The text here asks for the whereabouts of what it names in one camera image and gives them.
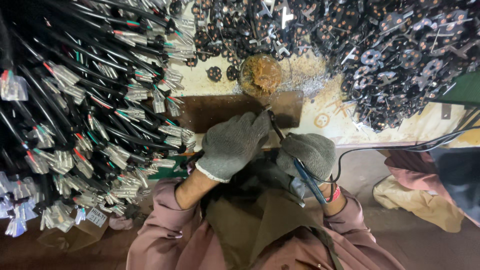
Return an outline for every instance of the cable bundle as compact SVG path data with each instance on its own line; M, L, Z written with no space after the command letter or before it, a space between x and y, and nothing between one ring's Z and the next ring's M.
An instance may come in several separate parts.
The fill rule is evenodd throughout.
M0 4L0 218L19 236L67 232L99 206L124 215L164 159L193 151L180 114L193 22L150 0L20 0ZM181 43L166 42L174 35ZM77 209L76 219L70 213Z

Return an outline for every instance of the hand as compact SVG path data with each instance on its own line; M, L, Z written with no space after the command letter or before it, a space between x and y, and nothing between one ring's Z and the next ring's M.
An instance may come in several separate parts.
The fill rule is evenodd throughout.
M282 141L276 163L284 172L301 178L293 158L300 159L314 176L326 180L336 161L335 144L318 134L291 134Z
M208 178L228 183L268 140L270 119L266 111L258 117L248 112L210 128L202 141L204 156L196 167Z

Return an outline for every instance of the worker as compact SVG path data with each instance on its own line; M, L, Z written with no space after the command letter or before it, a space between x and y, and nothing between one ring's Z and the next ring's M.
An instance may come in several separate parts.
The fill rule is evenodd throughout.
M128 270L404 269L376 244L356 198L337 185L333 194L331 184L319 186L325 198L333 200L321 205L323 214L314 211L313 216L288 188L255 189L250 183L238 189L249 177L260 186L268 174L275 179L282 173L299 177L294 158L318 178L330 176L335 145L317 134L290 134L283 140L275 165L279 172L267 163L257 167L272 173L247 170L267 141L270 126L266 113L248 112L207 131L202 141L205 154L189 177L161 179L152 191L153 212L130 247ZM232 178L242 184L229 192ZM209 196L215 190L220 193ZM182 243L182 228L199 211L200 225ZM323 223L316 223L315 215L323 215Z

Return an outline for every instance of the dark apron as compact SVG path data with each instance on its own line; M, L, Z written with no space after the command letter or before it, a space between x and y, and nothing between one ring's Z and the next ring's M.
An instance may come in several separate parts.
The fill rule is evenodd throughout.
M250 269L265 247L305 226L327 247L336 270L343 270L332 238L299 203L300 199L281 189L268 189L256 200L244 196L211 200L205 218L219 239L227 269Z

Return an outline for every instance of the glove cuff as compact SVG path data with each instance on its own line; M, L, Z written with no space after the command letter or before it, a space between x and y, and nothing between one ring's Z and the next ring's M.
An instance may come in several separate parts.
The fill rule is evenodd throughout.
M195 167L197 168L197 170L199 170L200 172L202 172L203 174L205 174L208 178L214 180L214 181L217 181L217 182L220 182L220 183L228 183L230 182L230 179L220 179L216 176L213 176L211 173L207 172L207 170L205 170L204 168L202 168L202 166L198 163L196 163Z

